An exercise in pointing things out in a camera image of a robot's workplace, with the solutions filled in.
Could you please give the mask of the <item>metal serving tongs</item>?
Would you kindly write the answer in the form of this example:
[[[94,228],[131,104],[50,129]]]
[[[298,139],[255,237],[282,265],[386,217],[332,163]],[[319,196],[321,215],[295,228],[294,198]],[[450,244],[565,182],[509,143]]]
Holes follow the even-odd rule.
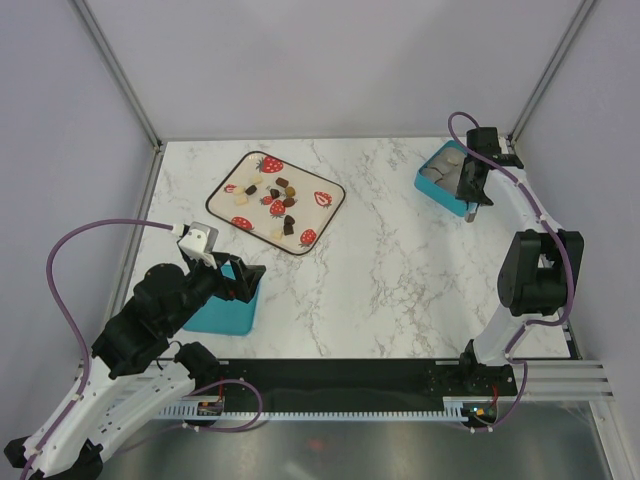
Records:
[[[479,205],[475,202],[468,202],[464,219],[467,223],[472,223],[477,215]]]

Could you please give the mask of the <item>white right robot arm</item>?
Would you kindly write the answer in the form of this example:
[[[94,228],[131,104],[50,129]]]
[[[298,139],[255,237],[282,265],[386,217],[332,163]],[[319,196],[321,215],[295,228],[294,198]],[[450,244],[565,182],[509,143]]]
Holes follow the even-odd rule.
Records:
[[[534,326],[556,327],[568,320],[584,251],[578,231],[567,231],[542,206],[523,163],[501,150],[497,129],[466,133],[466,153],[456,198],[498,213],[514,233],[497,278],[499,307],[468,349],[475,360],[457,369],[469,394],[491,386],[490,366],[512,363],[513,352]]]

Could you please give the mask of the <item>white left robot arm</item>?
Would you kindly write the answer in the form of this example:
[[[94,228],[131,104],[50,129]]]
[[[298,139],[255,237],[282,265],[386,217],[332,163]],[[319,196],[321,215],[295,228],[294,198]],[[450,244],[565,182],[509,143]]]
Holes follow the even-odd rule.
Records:
[[[170,347],[171,338],[212,298],[250,302],[263,265],[214,253],[152,267],[91,347],[81,378],[34,434],[10,441],[4,454],[24,479],[95,479],[124,443],[162,409],[224,384],[220,364],[201,343],[180,346],[165,370],[126,400],[124,390]]]

